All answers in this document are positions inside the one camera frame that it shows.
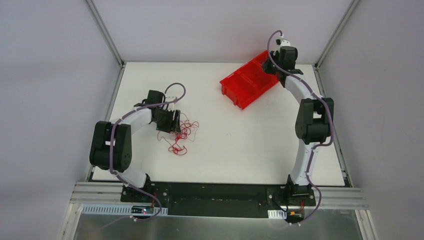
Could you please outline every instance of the silver metal panel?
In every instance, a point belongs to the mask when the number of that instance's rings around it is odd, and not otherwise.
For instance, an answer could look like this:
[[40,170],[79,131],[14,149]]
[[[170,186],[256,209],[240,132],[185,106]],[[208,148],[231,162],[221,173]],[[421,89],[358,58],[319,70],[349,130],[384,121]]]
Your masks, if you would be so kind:
[[96,229],[120,218],[114,215],[82,214],[76,240],[279,240],[323,239],[361,240],[362,234],[354,210],[320,210],[310,220],[289,226],[282,219],[224,217],[159,217],[134,223],[130,218],[100,230]]

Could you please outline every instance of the red storage tray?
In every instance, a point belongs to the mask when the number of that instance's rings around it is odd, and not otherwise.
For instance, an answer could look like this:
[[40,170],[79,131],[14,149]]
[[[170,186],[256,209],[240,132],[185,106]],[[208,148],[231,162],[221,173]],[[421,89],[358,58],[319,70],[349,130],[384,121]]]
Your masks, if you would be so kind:
[[266,74],[262,70],[262,64],[267,59],[268,52],[264,51],[222,79],[220,81],[222,94],[241,109],[253,103],[279,82],[276,75]]

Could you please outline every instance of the metal bar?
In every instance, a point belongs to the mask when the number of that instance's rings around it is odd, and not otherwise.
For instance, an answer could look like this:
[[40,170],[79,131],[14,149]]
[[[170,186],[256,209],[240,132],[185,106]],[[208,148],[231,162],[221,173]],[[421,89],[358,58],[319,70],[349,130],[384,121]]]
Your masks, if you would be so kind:
[[118,49],[114,44],[114,41],[112,41],[111,35],[109,34],[108,29],[106,28],[105,23],[103,22],[102,17],[100,16],[100,13],[96,8],[96,5],[94,4],[93,0],[84,0],[84,2],[88,8],[88,11],[91,13],[91,16],[93,17],[95,24],[98,27],[98,30],[103,36],[103,39],[107,44],[107,47],[109,47],[110,51],[112,52],[119,66],[122,67],[122,65],[124,64],[124,60],[119,54]]
[[323,64],[324,60],[326,59],[328,53],[333,48],[334,43],[336,42],[337,38],[339,37],[343,28],[346,26],[346,23],[351,18],[352,13],[355,11],[355,9],[357,8],[357,6],[360,2],[361,2],[361,0],[352,0],[350,2],[349,7],[347,8],[346,12],[344,12],[343,17],[341,18],[340,22],[338,23],[337,27],[335,28],[333,34],[330,37],[330,40],[328,41],[327,45],[324,48],[324,51],[321,53],[321,56],[319,56],[318,61],[315,64],[315,66],[318,69],[320,69],[320,67]]
[[[316,78],[316,83],[318,84],[319,93],[323,97],[328,97],[326,95],[326,91],[324,89],[324,85],[323,85],[323,82],[321,80],[320,71],[317,70],[316,67],[314,67],[313,72],[315,73],[315,78]],[[348,168],[346,166],[345,157],[343,156],[342,148],[340,147],[339,137],[337,136],[336,130],[334,130],[334,147],[335,147],[335,153],[337,154],[338,163],[340,164],[341,171],[346,173],[346,176],[343,176],[343,177],[346,177],[347,180],[349,181],[350,186],[353,187],[354,183],[352,181],[352,178],[351,178],[349,171],[348,171]]]
[[369,210],[355,210],[357,222],[363,240],[378,240],[376,229],[374,228],[373,220]]
[[[70,202],[79,204],[137,204],[134,202],[120,202],[122,186],[123,184],[119,182],[77,182]],[[361,188],[320,187],[320,190],[322,192],[322,209],[369,209],[364,191]]]
[[57,239],[59,240],[74,239],[82,209],[83,209],[82,204],[78,204],[78,203],[69,204],[68,210],[65,215],[65,220],[61,227],[60,235]]

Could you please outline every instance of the aluminum frame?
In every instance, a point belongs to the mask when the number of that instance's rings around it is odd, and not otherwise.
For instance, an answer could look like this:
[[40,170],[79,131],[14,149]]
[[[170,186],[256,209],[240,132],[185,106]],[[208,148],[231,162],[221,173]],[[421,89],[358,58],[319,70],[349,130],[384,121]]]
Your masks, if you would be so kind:
[[95,24],[98,27],[98,30],[100,31],[101,35],[103,36],[103,39],[109,48],[110,52],[113,54],[115,60],[119,64],[119,66],[122,68],[124,65],[124,60],[122,59],[121,55],[118,52],[117,47],[115,46],[114,41],[112,40],[111,35],[108,32],[108,29],[105,26],[105,23],[103,22],[102,17],[100,16],[99,11],[96,8],[96,5],[94,4],[93,0],[84,0],[85,5],[87,6],[88,11],[90,12],[91,16],[93,17],[93,20]]
[[324,51],[322,51],[321,56],[319,56],[318,61],[315,64],[315,66],[318,70],[320,69],[321,65],[325,61],[330,50],[333,48],[334,43],[336,42],[340,33],[345,28],[346,24],[348,23],[349,19],[351,18],[352,14],[354,13],[355,9],[357,8],[358,4],[361,1],[362,0],[352,0],[350,2],[349,7],[347,7],[346,11],[344,12],[343,17],[341,18],[340,22],[338,23],[337,27],[335,28],[333,34],[330,37],[330,40],[328,41],[327,45],[324,48]]

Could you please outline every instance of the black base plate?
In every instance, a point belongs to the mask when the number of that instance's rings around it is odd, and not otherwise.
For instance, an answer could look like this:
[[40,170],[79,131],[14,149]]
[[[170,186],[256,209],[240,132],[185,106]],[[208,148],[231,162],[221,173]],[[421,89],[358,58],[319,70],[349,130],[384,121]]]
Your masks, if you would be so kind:
[[[156,194],[168,215],[227,218],[268,218],[268,210],[300,206],[300,199],[283,200],[284,185],[150,182],[145,188]],[[121,202],[151,203],[152,198],[129,187],[122,188]],[[305,206],[315,206],[315,197]]]

